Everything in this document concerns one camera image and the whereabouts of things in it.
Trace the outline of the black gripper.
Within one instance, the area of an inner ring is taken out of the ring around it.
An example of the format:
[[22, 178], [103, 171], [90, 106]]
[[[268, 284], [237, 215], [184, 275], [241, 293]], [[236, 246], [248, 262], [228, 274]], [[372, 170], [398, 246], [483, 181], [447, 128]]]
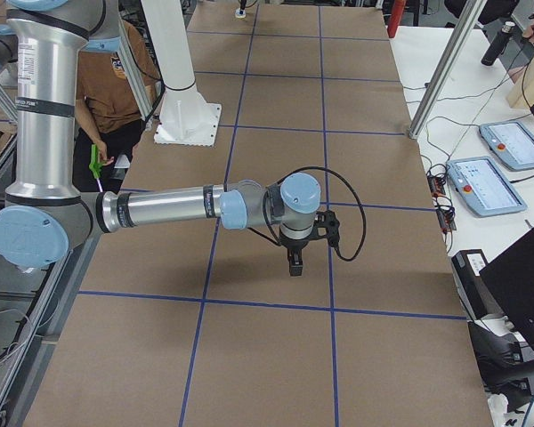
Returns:
[[279, 235], [280, 243], [287, 249], [288, 270], [291, 277], [303, 274], [302, 251], [310, 243], [310, 238], [290, 238], [284, 234]]

